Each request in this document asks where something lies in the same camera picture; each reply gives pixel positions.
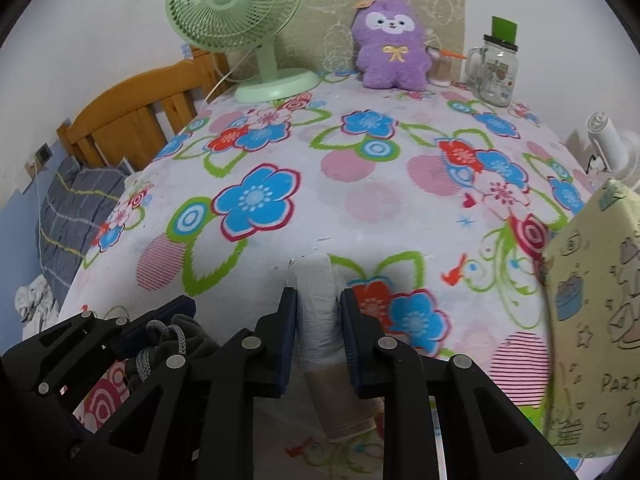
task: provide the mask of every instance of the power cord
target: power cord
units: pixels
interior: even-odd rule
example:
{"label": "power cord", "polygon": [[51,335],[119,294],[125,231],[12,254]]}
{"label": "power cord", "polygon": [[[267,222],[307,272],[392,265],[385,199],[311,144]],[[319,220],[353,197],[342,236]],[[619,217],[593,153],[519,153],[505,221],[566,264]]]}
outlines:
{"label": "power cord", "polygon": [[213,87],[213,89],[211,90],[211,92],[209,92],[209,94],[204,98],[204,102],[202,103],[202,106],[200,107],[200,110],[198,110],[198,115],[200,115],[202,113],[202,111],[204,110],[204,108],[207,107],[207,105],[209,104],[209,98],[213,95],[213,92],[215,92],[218,87],[228,79],[228,77],[236,70],[236,68],[238,68],[240,66],[240,64],[249,56],[249,54],[252,53],[252,50],[248,50],[246,54],[244,54],[244,56],[241,57],[240,61],[238,61],[230,70],[229,72],[227,72],[222,79],[220,79],[220,81],[218,81],[216,83],[216,85]]}
{"label": "power cord", "polygon": [[[222,77],[224,74],[221,72],[221,70],[218,67],[218,64],[216,63],[216,55],[212,52],[211,53],[211,61],[213,62],[213,68],[216,70],[216,73]],[[245,81],[249,81],[249,79],[254,78],[254,76],[250,76],[250,77],[245,77],[244,79],[232,79],[232,78],[228,78],[227,81],[231,81],[232,83],[244,83]]]}
{"label": "power cord", "polygon": [[596,162],[597,160],[598,158],[595,155],[591,155],[589,157],[589,163],[587,164],[587,169],[584,171],[584,173],[589,174],[589,172],[591,171],[591,163]]}
{"label": "power cord", "polygon": [[40,173],[38,172],[35,157],[33,157],[32,163],[36,172],[33,179],[36,181],[36,195],[38,197],[38,252],[40,253],[39,264],[42,275],[44,276],[44,265],[42,264],[42,204],[40,203],[40,183],[38,182],[38,176],[40,175]]}

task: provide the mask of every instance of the wall socket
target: wall socket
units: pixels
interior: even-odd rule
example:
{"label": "wall socket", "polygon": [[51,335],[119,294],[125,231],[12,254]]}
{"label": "wall socket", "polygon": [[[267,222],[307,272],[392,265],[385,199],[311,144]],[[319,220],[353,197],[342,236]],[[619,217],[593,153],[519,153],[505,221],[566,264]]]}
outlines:
{"label": "wall socket", "polygon": [[17,188],[21,193],[26,191],[31,181],[43,170],[44,165],[51,157],[51,148],[45,143],[35,152],[33,158],[25,163],[24,169],[27,175],[19,175],[17,183]]}

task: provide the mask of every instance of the glass jar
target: glass jar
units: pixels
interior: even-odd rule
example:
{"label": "glass jar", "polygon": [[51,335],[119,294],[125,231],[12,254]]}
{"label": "glass jar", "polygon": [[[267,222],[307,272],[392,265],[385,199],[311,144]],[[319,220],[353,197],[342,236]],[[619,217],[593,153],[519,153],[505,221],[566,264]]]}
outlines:
{"label": "glass jar", "polygon": [[[472,48],[466,58],[465,72],[471,78],[475,94],[482,101],[506,108],[511,104],[518,73],[518,47],[493,36],[484,37],[484,46]],[[474,54],[481,57],[480,65],[472,70]]]}

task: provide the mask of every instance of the wooden bed frame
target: wooden bed frame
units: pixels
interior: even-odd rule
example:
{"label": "wooden bed frame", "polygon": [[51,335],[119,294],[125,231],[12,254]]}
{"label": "wooden bed frame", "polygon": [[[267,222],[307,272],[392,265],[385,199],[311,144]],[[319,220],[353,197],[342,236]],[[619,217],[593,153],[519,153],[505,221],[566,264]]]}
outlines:
{"label": "wooden bed frame", "polygon": [[[66,152],[94,168],[117,166],[123,157],[136,170],[146,167],[166,144],[151,105],[160,102],[176,134],[196,116],[188,91],[202,88],[206,95],[220,80],[212,56],[228,72],[223,54],[191,51],[193,60],[133,76],[95,98],[71,126],[63,123],[58,136]],[[229,86],[223,82],[212,97]]]}

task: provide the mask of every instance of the orange stick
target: orange stick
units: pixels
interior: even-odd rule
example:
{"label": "orange stick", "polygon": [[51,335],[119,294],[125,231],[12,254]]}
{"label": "orange stick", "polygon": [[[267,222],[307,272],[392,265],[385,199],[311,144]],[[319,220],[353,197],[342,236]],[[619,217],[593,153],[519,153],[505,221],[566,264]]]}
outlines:
{"label": "orange stick", "polygon": [[457,57],[458,59],[466,59],[466,56],[464,54],[458,54],[457,52],[452,52],[450,50],[441,50],[440,53],[443,56]]}

